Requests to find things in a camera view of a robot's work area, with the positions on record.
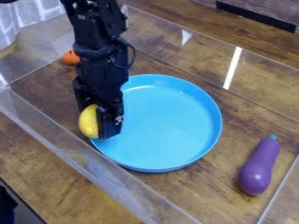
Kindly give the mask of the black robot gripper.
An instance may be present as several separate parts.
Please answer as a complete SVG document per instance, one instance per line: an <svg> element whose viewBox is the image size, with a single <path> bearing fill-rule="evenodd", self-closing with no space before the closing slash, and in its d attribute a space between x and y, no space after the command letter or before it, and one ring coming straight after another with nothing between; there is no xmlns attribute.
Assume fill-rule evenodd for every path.
<svg viewBox="0 0 299 224"><path fill-rule="evenodd" d="M77 77L73 84L79 110L96 103L97 137L108 139L116 136L123 127L124 101L120 90L128 81L127 49L116 49L112 53L91 54L76 50L79 63L75 66Z"/></svg>

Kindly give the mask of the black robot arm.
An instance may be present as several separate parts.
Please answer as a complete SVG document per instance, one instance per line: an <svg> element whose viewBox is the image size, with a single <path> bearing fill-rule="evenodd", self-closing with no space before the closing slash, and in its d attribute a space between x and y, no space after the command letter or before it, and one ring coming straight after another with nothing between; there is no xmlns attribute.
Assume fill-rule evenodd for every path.
<svg viewBox="0 0 299 224"><path fill-rule="evenodd" d="M116 0L60 0L72 25L77 76L72 82L80 109L96 106L96 137L108 139L122 131L122 86L128 81L128 43L122 39L127 16Z"/></svg>

